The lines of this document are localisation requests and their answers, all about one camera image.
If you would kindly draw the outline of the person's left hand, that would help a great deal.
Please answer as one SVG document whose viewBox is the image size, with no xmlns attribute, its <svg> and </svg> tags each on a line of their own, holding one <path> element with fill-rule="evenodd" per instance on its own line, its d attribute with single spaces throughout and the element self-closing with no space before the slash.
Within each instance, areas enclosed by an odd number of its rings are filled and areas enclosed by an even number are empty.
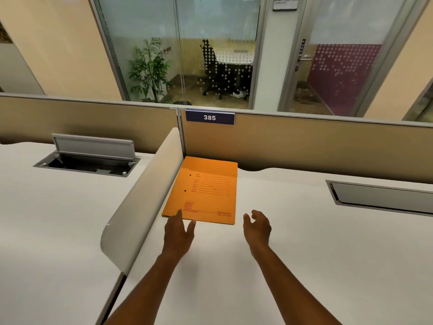
<svg viewBox="0 0 433 325">
<path fill-rule="evenodd" d="M 164 245 L 162 255 L 175 260 L 177 263 L 189 251 L 194 238 L 189 238 L 186 234 L 187 228 L 184 226 L 182 210 L 178 210 L 176 215 L 170 216 L 165 224 Z"/>
</svg>

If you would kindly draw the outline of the glass office wall panel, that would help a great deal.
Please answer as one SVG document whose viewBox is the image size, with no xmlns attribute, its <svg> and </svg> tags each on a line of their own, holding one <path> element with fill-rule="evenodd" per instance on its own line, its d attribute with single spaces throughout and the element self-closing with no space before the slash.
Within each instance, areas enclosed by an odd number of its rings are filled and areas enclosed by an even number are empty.
<svg viewBox="0 0 433 325">
<path fill-rule="evenodd" d="M 159 37 L 170 64 L 167 95 L 160 103 L 253 109 L 269 0 L 89 0 L 101 33 L 120 97 L 141 102 L 130 92 L 130 60 L 134 47 Z M 217 50 L 247 49 L 255 53 L 251 93 L 247 101 L 203 96 L 207 87 L 200 45 L 208 39 Z"/>
</svg>

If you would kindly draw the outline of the person's left forearm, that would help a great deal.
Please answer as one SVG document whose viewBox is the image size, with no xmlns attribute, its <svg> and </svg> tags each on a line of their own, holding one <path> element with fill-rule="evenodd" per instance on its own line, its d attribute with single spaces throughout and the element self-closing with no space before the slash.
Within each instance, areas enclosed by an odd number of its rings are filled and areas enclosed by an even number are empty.
<svg viewBox="0 0 433 325">
<path fill-rule="evenodd" d="M 185 252 L 163 251 L 104 325 L 154 325 L 171 276 Z"/>
</svg>

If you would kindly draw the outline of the room sign plate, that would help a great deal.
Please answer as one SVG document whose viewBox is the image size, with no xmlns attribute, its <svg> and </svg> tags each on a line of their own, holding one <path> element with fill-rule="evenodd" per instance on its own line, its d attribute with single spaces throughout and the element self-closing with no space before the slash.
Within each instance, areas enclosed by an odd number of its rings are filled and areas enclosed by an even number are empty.
<svg viewBox="0 0 433 325">
<path fill-rule="evenodd" d="M 273 11 L 296 11 L 299 0 L 273 0 Z"/>
</svg>

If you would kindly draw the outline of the blue desk number plate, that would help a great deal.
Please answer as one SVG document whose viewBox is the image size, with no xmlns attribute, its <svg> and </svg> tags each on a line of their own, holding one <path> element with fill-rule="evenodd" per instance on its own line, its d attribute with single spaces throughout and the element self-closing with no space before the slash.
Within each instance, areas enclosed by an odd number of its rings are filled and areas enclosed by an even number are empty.
<svg viewBox="0 0 433 325">
<path fill-rule="evenodd" d="M 235 113 L 217 112 L 203 109 L 186 109 L 186 121 L 199 123 L 213 123 L 223 125 L 235 124 Z"/>
</svg>

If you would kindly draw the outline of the person's right forearm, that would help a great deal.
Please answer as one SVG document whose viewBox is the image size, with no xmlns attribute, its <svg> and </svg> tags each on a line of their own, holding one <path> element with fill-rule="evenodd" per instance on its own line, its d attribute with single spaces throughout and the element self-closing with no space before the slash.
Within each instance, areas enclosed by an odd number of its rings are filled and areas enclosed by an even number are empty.
<svg viewBox="0 0 433 325">
<path fill-rule="evenodd" d="M 291 273 L 266 244 L 250 244 L 252 256 L 285 325 L 342 325 Z"/>
</svg>

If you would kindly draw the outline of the beige cubicle partition panel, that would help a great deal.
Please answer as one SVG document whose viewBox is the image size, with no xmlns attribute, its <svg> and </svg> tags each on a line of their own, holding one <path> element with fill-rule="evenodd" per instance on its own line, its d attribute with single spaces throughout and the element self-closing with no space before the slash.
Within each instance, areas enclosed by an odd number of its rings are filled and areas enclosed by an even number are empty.
<svg viewBox="0 0 433 325">
<path fill-rule="evenodd" d="M 235 113 L 233 125 L 187 120 L 183 107 L 0 93 L 0 142 L 52 142 L 53 133 L 132 140 L 156 153 L 180 130 L 185 156 L 237 162 L 241 169 L 284 168 L 433 184 L 433 124 L 311 114 Z"/>
</svg>

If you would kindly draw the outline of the green potted plant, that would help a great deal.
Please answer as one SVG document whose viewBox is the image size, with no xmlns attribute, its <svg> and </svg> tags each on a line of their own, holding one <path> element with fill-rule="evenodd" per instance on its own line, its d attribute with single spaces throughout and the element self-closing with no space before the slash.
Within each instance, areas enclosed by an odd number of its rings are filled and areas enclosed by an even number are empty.
<svg viewBox="0 0 433 325">
<path fill-rule="evenodd" d="M 139 96 L 142 102 L 160 103 L 166 97 L 166 89 L 170 86 L 170 64 L 164 56 L 171 51 L 171 47 L 162 48 L 161 39 L 152 37 L 144 40 L 142 48 L 136 45 L 133 51 L 134 59 L 129 61 L 128 73 L 130 92 Z"/>
</svg>

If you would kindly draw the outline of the white curved desk divider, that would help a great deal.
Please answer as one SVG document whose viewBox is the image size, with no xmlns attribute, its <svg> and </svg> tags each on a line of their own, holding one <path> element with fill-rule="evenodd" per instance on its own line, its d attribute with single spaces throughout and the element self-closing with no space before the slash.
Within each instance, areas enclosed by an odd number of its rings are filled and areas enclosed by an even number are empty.
<svg viewBox="0 0 433 325">
<path fill-rule="evenodd" d="M 101 251 L 129 275 L 184 160 L 180 131 L 173 128 L 105 225 Z"/>
</svg>

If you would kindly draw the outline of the white round meeting table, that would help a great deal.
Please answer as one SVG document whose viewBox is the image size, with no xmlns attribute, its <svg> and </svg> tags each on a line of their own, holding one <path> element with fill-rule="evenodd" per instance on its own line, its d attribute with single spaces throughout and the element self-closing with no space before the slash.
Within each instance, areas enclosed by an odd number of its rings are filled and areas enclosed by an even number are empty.
<svg viewBox="0 0 433 325">
<path fill-rule="evenodd" d="M 225 65 L 252 65 L 255 57 L 254 52 L 243 52 L 242 50 L 215 50 L 216 61 Z"/>
</svg>

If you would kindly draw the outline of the orange paper file folder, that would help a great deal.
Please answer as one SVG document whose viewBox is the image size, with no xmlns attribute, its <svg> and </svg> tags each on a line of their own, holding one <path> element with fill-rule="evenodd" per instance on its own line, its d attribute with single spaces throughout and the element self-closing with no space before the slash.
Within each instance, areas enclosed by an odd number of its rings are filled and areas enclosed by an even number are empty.
<svg viewBox="0 0 433 325">
<path fill-rule="evenodd" d="M 238 164 L 187 156 L 161 213 L 218 224 L 235 224 Z"/>
</svg>

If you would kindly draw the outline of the glass office door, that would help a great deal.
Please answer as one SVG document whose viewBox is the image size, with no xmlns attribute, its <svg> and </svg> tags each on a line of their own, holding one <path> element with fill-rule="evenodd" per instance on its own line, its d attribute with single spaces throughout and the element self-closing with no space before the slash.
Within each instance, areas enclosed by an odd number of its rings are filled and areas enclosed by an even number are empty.
<svg viewBox="0 0 433 325">
<path fill-rule="evenodd" d="M 278 111 L 364 117 L 429 1 L 299 0 Z"/>
</svg>

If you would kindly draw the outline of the person's right hand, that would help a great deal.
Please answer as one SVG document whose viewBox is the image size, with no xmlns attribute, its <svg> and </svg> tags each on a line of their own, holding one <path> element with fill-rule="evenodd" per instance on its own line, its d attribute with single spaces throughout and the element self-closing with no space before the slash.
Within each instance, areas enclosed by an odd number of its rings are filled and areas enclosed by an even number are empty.
<svg viewBox="0 0 433 325">
<path fill-rule="evenodd" d="M 257 210 L 252 210 L 249 215 L 251 217 L 252 228 L 250 231 L 243 231 L 248 246 L 251 251 L 268 247 L 272 231 L 269 219 L 261 211 Z"/>
</svg>

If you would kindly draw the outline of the black office chair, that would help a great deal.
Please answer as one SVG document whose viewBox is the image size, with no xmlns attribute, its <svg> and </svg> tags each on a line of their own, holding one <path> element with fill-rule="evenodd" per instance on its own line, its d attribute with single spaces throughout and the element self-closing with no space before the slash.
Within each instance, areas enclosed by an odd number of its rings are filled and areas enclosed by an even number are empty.
<svg viewBox="0 0 433 325">
<path fill-rule="evenodd" d="M 221 100 L 223 96 L 232 96 L 233 92 L 243 91 L 247 97 L 241 99 L 247 101 L 251 93 L 253 64 L 225 65 L 217 62 L 214 54 L 217 49 L 212 47 L 208 39 L 202 40 L 200 48 L 203 53 L 205 82 L 207 83 L 202 95 L 215 94 Z M 234 50 L 252 52 L 247 49 Z"/>
</svg>

